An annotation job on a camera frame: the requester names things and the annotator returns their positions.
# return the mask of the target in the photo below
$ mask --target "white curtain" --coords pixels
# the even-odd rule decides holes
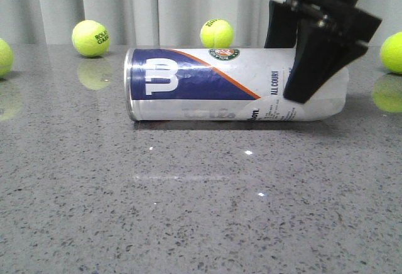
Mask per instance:
[[[70,43],[72,28],[94,19],[109,30],[112,44],[200,47],[199,31],[211,18],[228,20],[233,45],[262,47],[269,0],[0,0],[0,38],[9,43]],[[372,45],[402,31],[401,0],[360,0],[383,19]]]

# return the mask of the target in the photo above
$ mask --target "roland garros logo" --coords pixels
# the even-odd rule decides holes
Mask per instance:
[[[209,49],[209,53],[212,57],[219,60],[232,60],[240,54],[238,49]]]

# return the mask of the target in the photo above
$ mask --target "orange stripe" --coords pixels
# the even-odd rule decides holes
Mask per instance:
[[[177,52],[177,53],[186,55],[186,56],[188,56],[188,57],[190,57],[190,58],[192,58],[192,59],[194,59],[194,60],[196,60],[196,61],[202,63],[203,65],[205,65],[205,66],[207,66],[207,67],[210,67],[213,71],[215,71],[216,73],[218,73],[220,76],[222,76],[222,77],[225,78],[227,81],[231,82],[231,83],[234,84],[236,87],[240,88],[241,90],[243,90],[244,92],[246,92],[246,93],[249,94],[250,96],[253,96],[255,99],[261,98],[261,96],[257,95],[257,94],[254,93],[253,91],[249,90],[249,89],[248,89],[247,87],[245,87],[244,85],[238,83],[238,81],[234,80],[232,77],[230,77],[229,75],[227,75],[225,72],[219,70],[218,68],[215,68],[215,67],[211,66],[210,63],[207,63],[207,62],[203,61],[202,59],[199,59],[199,58],[197,58],[197,57],[195,57],[195,56],[193,56],[193,55],[191,55],[191,54],[185,53],[185,52],[183,52],[183,51],[178,51],[178,50],[175,50],[175,49],[167,49],[167,50],[174,51],[174,52]]]

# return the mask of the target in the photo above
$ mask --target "tennis ball can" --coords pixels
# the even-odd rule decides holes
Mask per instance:
[[[341,112],[349,73],[333,75],[304,104],[283,97],[294,49],[130,49],[129,117],[141,120],[314,121]]]

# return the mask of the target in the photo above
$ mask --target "gray countertop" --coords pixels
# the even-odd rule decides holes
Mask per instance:
[[[378,47],[328,119],[139,124],[129,47],[12,48],[0,273],[402,273],[402,112],[371,98]]]

